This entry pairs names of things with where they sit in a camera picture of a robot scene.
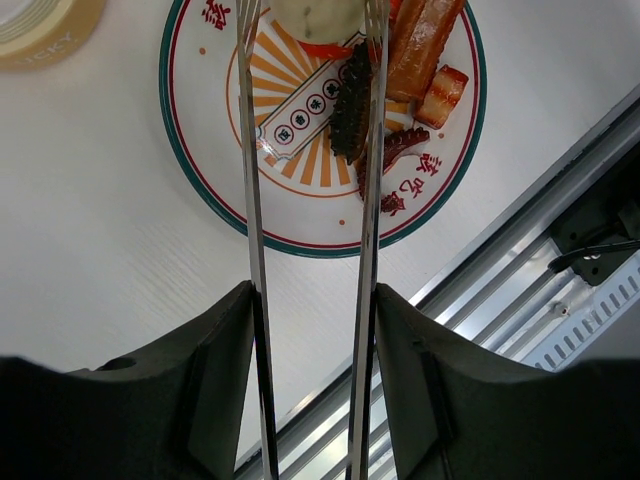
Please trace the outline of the metal food tongs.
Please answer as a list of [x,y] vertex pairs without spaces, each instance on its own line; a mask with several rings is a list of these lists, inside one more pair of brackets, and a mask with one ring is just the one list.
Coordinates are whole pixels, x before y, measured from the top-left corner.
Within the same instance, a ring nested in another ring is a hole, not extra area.
[[[250,59],[261,13],[258,1],[236,4],[236,62],[239,80],[239,113],[246,204],[247,238],[252,284],[252,315],[260,405],[263,476],[279,476],[274,389],[269,335],[264,231],[257,160],[257,139]],[[375,289],[378,273],[379,216],[388,66],[390,4],[364,4],[366,41],[371,57],[371,107],[368,129],[368,167],[362,220],[358,298],[353,348],[345,476],[366,479],[369,470],[371,381],[376,319]]]

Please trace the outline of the aluminium mounting rail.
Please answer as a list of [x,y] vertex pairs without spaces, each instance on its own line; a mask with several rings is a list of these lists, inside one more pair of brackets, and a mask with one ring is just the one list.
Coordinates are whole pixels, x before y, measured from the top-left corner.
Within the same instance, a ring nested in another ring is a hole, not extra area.
[[[547,269],[560,251],[550,227],[589,187],[639,146],[639,85],[474,240],[410,303],[489,350],[520,361],[578,306],[594,286],[568,269]],[[371,477],[393,479],[384,398],[374,361]],[[350,367],[286,418],[279,433],[281,479],[342,479]]]

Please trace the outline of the white round bun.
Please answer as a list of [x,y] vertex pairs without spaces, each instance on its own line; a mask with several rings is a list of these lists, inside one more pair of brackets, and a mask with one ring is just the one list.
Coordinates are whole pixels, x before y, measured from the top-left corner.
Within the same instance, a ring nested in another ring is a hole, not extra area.
[[346,40],[364,20],[365,2],[361,0],[273,0],[269,5],[282,29],[307,44]]

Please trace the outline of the brown braised meat strip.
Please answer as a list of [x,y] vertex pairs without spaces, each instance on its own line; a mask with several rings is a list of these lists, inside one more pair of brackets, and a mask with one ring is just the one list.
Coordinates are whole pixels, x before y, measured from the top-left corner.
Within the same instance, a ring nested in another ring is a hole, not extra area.
[[424,97],[465,2],[402,1],[389,46],[386,97],[408,103]]

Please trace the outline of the round beige lunch container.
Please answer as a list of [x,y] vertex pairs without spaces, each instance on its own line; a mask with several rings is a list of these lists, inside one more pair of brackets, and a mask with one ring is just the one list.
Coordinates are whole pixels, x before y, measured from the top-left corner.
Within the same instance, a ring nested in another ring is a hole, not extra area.
[[1,3],[1,70],[31,71],[56,64],[82,47],[104,12],[105,0]]

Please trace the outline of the red pepper slice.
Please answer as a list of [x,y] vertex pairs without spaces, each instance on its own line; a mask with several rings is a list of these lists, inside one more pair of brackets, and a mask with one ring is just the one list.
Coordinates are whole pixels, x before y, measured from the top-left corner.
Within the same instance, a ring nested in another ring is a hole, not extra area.
[[323,60],[342,60],[349,58],[353,54],[352,47],[337,44],[319,45],[299,42],[299,45],[307,55]]

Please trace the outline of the dark red octopus tentacle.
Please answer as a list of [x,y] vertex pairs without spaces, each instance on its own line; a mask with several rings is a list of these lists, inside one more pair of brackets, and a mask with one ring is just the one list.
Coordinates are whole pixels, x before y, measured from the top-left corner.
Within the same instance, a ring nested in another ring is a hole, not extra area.
[[[383,169],[389,167],[402,153],[407,153],[410,147],[414,147],[430,139],[430,132],[418,127],[399,130],[388,134],[384,140]],[[365,195],[365,181],[367,170],[367,157],[363,155],[355,162],[358,193],[361,199]]]

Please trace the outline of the patterned round plate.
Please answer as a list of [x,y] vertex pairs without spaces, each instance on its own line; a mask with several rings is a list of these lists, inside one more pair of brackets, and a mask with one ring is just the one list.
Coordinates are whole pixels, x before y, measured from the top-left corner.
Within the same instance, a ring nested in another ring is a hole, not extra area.
[[[235,7],[230,1],[176,1],[159,58],[167,136],[186,177],[207,205],[246,228]],[[392,202],[380,243],[424,225],[451,197],[471,164],[486,107],[486,62],[470,8],[458,16],[441,62],[467,76],[443,127],[385,169]],[[251,59],[265,243],[298,256],[354,256],[363,204],[354,165],[337,157],[329,117],[345,76],[343,60],[307,54],[263,10]]]

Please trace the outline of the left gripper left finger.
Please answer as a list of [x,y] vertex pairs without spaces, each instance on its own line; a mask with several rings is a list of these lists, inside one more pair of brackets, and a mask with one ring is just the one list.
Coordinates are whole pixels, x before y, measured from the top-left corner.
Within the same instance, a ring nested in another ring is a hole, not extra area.
[[230,479],[253,323],[249,282],[95,370],[1,360],[5,479]]

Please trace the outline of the braised pork belly cube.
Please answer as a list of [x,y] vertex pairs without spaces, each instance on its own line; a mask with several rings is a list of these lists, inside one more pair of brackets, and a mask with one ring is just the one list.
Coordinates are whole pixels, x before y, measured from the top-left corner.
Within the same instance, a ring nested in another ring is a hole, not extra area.
[[434,129],[441,129],[460,101],[469,77],[445,64],[439,69],[422,103],[414,112],[414,119]]

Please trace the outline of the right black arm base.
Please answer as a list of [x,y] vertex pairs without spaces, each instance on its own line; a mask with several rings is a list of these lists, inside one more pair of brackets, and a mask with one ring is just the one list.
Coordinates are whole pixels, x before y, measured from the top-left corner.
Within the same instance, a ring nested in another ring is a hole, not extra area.
[[599,246],[639,242],[639,162],[620,163],[609,170],[550,227],[560,251],[552,269],[571,269],[598,286],[639,249],[595,252]]

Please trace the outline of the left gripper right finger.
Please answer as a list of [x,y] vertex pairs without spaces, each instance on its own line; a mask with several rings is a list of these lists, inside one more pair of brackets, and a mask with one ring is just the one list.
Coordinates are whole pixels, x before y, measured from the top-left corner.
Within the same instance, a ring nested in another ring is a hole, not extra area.
[[639,364],[557,373],[490,352],[376,289],[375,336],[401,479],[635,479]]

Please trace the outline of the dark sea cucumber piece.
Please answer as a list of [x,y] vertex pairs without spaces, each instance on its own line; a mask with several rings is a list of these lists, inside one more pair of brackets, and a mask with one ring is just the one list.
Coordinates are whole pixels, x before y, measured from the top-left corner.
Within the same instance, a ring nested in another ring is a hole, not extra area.
[[354,47],[343,73],[329,118],[329,139],[334,155],[351,165],[362,157],[369,129],[373,71],[366,42]]

